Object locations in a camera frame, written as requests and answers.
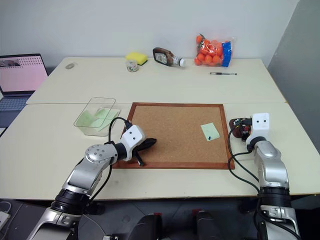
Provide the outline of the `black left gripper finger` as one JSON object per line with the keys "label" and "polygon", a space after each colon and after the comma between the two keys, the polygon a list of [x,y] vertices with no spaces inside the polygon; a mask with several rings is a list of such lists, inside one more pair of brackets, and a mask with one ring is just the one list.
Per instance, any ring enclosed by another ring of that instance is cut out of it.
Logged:
{"label": "black left gripper finger", "polygon": [[135,156],[135,158],[136,158],[136,160],[137,160],[138,165],[139,165],[140,167],[143,167],[143,166],[145,165],[145,163],[144,163],[144,161],[142,160],[140,154],[136,151],[136,152],[134,153],[134,156]]}
{"label": "black left gripper finger", "polygon": [[155,143],[157,142],[156,138],[147,138],[144,142],[143,142],[143,149],[149,149],[151,148],[153,145],[155,145]]}

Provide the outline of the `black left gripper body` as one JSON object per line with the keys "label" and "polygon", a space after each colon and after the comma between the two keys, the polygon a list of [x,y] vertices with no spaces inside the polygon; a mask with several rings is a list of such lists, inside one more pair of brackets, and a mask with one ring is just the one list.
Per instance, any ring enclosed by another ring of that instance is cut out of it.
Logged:
{"label": "black left gripper body", "polygon": [[135,156],[136,153],[138,153],[139,151],[148,149],[150,146],[151,146],[151,139],[147,138],[132,150],[132,155]]}

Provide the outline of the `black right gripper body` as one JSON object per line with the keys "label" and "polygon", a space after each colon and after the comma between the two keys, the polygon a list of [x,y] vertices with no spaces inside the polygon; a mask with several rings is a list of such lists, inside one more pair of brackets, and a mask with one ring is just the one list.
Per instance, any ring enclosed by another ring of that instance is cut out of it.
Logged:
{"label": "black right gripper body", "polygon": [[251,134],[251,127],[252,127],[252,118],[250,118],[250,124],[240,124],[239,125],[239,132],[248,132],[248,137]]}

